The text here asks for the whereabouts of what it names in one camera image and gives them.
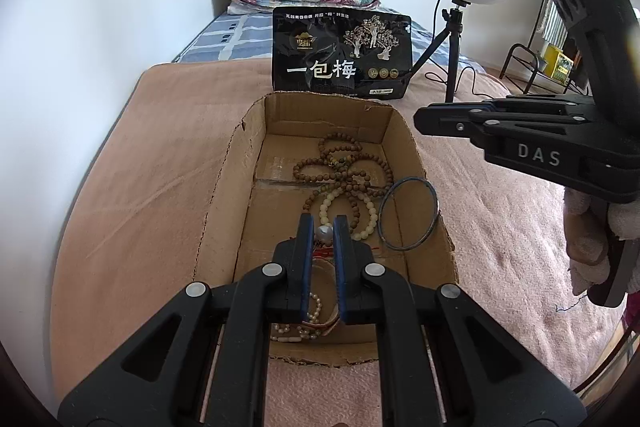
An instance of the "bed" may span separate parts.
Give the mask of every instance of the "bed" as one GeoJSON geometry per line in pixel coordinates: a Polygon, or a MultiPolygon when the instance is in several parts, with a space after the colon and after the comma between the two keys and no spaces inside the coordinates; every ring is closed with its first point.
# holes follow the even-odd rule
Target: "bed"
{"type": "MultiPolygon", "coordinates": [[[[414,23],[412,36],[415,60],[431,35],[414,23]]],[[[203,194],[200,206],[180,202],[179,187],[202,182],[205,174],[215,175],[210,172],[222,168],[234,126],[271,90],[270,56],[270,15],[223,15],[191,41],[175,64],[156,66],[141,77],[79,193],[62,239],[51,307],[52,371],[59,396],[190,282],[193,274],[176,254],[186,245],[177,238],[181,227],[202,227],[209,199],[203,194]],[[128,148],[144,146],[151,155],[153,147],[163,146],[162,128],[169,124],[171,111],[188,111],[193,100],[200,100],[181,91],[182,84],[194,80],[204,86],[206,99],[193,118],[209,119],[210,131],[167,144],[180,148],[172,165],[177,173],[168,176],[166,166],[157,164],[143,178],[128,179],[129,170],[138,169],[129,164],[128,148]],[[168,102],[166,89],[175,93],[168,102]],[[160,99],[170,105],[159,105],[160,99]],[[151,115],[159,119],[157,129],[148,124],[151,115]],[[141,137],[142,128],[152,135],[141,137]],[[207,156],[184,154],[190,140],[209,140],[207,156]],[[203,172],[202,165],[209,170],[203,172]],[[113,201],[110,187],[124,182],[141,185],[144,197],[113,201]],[[174,214],[178,204],[188,208],[174,214]],[[166,234],[167,244],[172,242],[168,253],[145,250],[145,233],[166,234]],[[146,286],[139,284],[142,275],[146,286]]],[[[434,59],[446,65],[447,47],[441,46],[434,59]]],[[[508,94],[477,63],[461,60],[473,66],[476,89],[494,97],[508,94]]],[[[418,107],[444,99],[444,85],[427,79],[429,71],[439,70],[425,65],[404,98],[391,102],[408,122],[418,107]]],[[[457,100],[482,98],[472,93],[473,78],[471,71],[462,72],[457,100]]],[[[597,308],[572,295],[562,234],[562,187],[487,164],[468,140],[418,134],[414,139],[438,191],[455,245],[460,285],[559,378],[577,385],[609,342],[622,308],[597,308]]],[[[266,425],[378,425],[377,375],[375,362],[324,367],[271,360],[266,425]]]]}

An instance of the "black cable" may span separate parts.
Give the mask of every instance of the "black cable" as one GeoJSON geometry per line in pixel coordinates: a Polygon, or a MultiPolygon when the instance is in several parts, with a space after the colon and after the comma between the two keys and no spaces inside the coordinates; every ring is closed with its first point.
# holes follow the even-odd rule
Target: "black cable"
{"type": "Polygon", "coordinates": [[[438,0],[438,2],[436,3],[436,8],[433,11],[433,32],[431,33],[431,42],[433,42],[433,39],[436,36],[436,15],[438,14],[438,6],[440,6],[440,1],[438,0]]]}
{"type": "Polygon", "coordinates": [[[593,373],[591,373],[591,375],[589,375],[589,378],[587,378],[584,382],[582,382],[578,387],[574,389],[574,393],[577,394],[580,393],[580,391],[584,391],[593,383],[596,378],[600,376],[600,374],[607,368],[607,366],[613,361],[613,359],[616,358],[616,356],[620,352],[620,349],[622,349],[626,344],[627,339],[634,332],[634,329],[638,324],[640,324],[640,314],[636,315],[631,324],[629,324],[628,328],[626,328],[625,334],[622,335],[622,338],[620,338],[620,340],[616,344],[616,347],[613,348],[613,351],[609,353],[609,356],[604,359],[604,361],[598,366],[595,371],[593,371],[593,373]]]}
{"type": "Polygon", "coordinates": [[[424,178],[418,178],[418,176],[408,176],[406,178],[402,178],[401,180],[398,180],[396,183],[391,185],[391,188],[387,191],[387,193],[385,194],[385,197],[382,198],[382,203],[380,203],[380,208],[378,209],[378,235],[380,236],[380,241],[382,241],[382,243],[387,248],[390,248],[391,250],[395,250],[395,251],[413,250],[414,248],[417,248],[422,243],[424,243],[427,240],[427,238],[431,235],[431,232],[433,232],[433,229],[435,229],[436,227],[436,223],[438,222],[439,215],[440,215],[440,206],[438,204],[438,195],[436,194],[436,189],[433,188],[433,185],[431,185],[430,182],[428,182],[424,178]],[[433,199],[433,215],[431,216],[431,222],[429,224],[429,228],[418,241],[416,241],[412,245],[409,245],[408,247],[396,247],[396,245],[392,245],[386,240],[386,237],[382,232],[382,211],[384,210],[386,202],[388,201],[389,197],[391,197],[391,195],[398,189],[398,187],[403,183],[410,182],[410,181],[423,183],[429,189],[429,191],[431,192],[431,198],[433,199]]]}

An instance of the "cardboard box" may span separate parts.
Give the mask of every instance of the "cardboard box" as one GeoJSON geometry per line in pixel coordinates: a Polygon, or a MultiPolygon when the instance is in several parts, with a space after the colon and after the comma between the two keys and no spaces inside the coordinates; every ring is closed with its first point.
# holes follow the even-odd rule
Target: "cardboard box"
{"type": "MultiPolygon", "coordinates": [[[[425,176],[411,131],[393,107],[337,95],[269,94],[251,107],[229,143],[207,214],[195,280],[211,286],[239,280],[247,271],[269,262],[277,243],[295,235],[302,205],[318,184],[296,181],[293,166],[318,156],[318,140],[331,132],[347,133],[362,143],[364,152],[383,157],[396,180],[425,176]]],[[[373,186],[382,184],[378,165],[368,160],[358,165],[370,172],[373,186]]],[[[328,172],[320,166],[306,169],[310,174],[328,172]]],[[[409,245],[419,239],[431,220],[430,198],[421,184],[402,185],[381,217],[388,240],[409,245]]],[[[316,226],[320,204],[317,199],[311,209],[316,226]]],[[[329,217],[349,216],[349,209],[346,198],[337,198],[329,217]]],[[[411,282],[432,288],[457,282],[453,245],[442,218],[427,241],[406,253],[382,245],[377,233],[366,243],[379,263],[411,282]]],[[[314,267],[312,290],[322,299],[323,322],[336,301],[331,270],[314,267]]],[[[270,354],[293,362],[345,365],[376,359],[375,340],[373,326],[340,324],[316,341],[272,342],[270,354]]]]}

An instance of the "yellow box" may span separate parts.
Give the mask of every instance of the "yellow box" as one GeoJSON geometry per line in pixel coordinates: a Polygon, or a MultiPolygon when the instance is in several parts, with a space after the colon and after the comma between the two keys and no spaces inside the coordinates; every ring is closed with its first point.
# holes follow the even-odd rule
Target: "yellow box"
{"type": "Polygon", "coordinates": [[[566,84],[574,62],[553,44],[546,46],[544,59],[546,60],[546,68],[543,73],[562,84],[566,84]]]}

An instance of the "tree illustration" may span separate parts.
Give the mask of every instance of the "tree illustration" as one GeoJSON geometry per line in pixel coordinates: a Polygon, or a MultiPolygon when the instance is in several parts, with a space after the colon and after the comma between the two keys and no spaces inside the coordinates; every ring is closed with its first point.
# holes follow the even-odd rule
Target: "tree illustration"
{"type": "Polygon", "coordinates": [[[362,25],[356,26],[353,30],[349,30],[344,34],[344,41],[353,46],[353,56],[360,58],[360,48],[368,46],[371,35],[364,29],[362,25]]]}
{"type": "Polygon", "coordinates": [[[366,31],[369,32],[369,35],[371,35],[371,42],[369,44],[370,47],[371,48],[377,47],[378,34],[380,33],[380,30],[384,29],[384,27],[386,26],[386,23],[380,20],[379,15],[374,15],[371,19],[365,19],[362,22],[362,25],[364,26],[364,29],[366,29],[366,31]]]}
{"type": "Polygon", "coordinates": [[[391,52],[391,48],[395,48],[400,45],[400,41],[398,38],[393,35],[393,32],[389,29],[385,29],[379,31],[377,44],[378,47],[382,48],[382,53],[378,54],[378,58],[380,60],[389,60],[389,53],[391,52]]]}

